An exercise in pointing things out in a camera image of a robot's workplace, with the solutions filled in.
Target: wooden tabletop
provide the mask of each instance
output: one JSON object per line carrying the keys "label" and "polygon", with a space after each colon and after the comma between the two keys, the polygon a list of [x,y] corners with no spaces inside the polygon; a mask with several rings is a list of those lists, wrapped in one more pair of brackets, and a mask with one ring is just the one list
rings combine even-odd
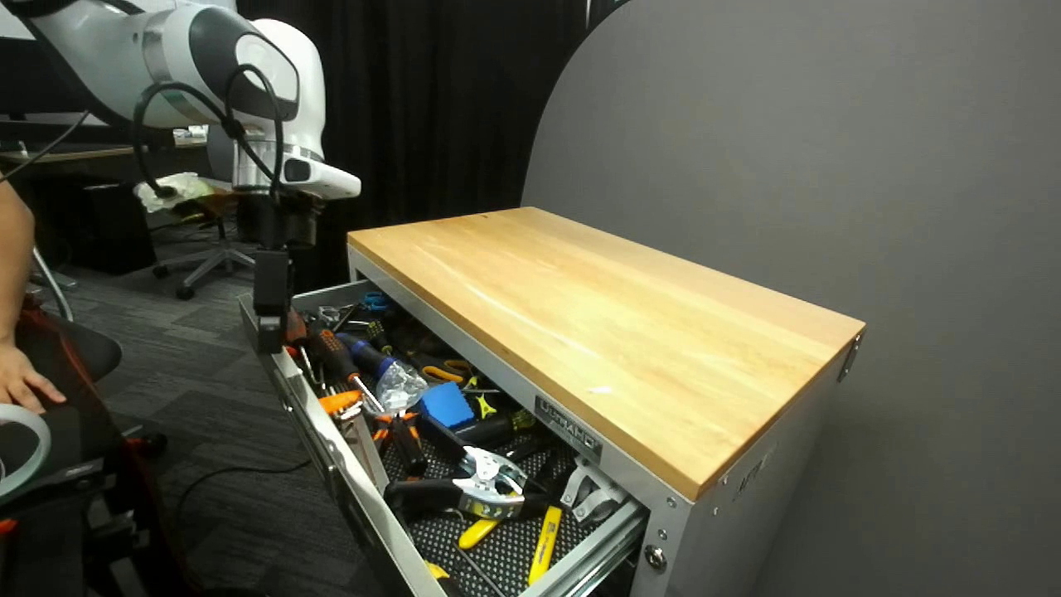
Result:
{"label": "wooden tabletop", "polygon": [[530,205],[347,243],[689,501],[862,335]]}

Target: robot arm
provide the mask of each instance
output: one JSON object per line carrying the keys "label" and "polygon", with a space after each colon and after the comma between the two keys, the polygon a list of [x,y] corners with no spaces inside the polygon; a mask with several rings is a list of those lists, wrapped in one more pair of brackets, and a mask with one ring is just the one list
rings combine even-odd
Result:
{"label": "robot arm", "polygon": [[[273,157],[278,179],[318,199],[351,199],[362,179],[324,164],[324,75],[311,39],[278,18],[241,18],[217,4],[138,13],[105,0],[5,0],[87,87],[109,122],[178,129],[241,122],[249,146]],[[231,184],[270,184],[247,152]]]}

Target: workbench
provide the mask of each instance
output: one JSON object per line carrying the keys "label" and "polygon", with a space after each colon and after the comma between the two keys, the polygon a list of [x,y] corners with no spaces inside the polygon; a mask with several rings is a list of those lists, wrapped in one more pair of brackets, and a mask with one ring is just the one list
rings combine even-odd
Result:
{"label": "workbench", "polygon": [[[347,260],[624,494],[524,593],[592,593],[621,566],[637,597],[747,593],[865,327],[534,205],[358,230]],[[298,372],[270,369],[373,544],[440,593]]]}

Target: human hand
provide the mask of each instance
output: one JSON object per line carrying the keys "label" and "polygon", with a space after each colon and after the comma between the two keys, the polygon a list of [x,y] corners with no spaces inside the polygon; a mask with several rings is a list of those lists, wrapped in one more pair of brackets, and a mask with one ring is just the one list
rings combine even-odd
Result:
{"label": "human hand", "polygon": [[0,403],[25,403],[42,415],[42,401],[63,403],[67,394],[35,369],[28,352],[0,345]]}

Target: person's arm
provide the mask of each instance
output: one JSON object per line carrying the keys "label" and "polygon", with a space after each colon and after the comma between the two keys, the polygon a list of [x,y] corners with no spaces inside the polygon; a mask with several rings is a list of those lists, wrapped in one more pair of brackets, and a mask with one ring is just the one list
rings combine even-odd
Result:
{"label": "person's arm", "polygon": [[42,378],[17,347],[17,321],[35,267],[35,212],[17,188],[0,179],[0,403],[42,411],[39,398],[63,401],[63,392]]}

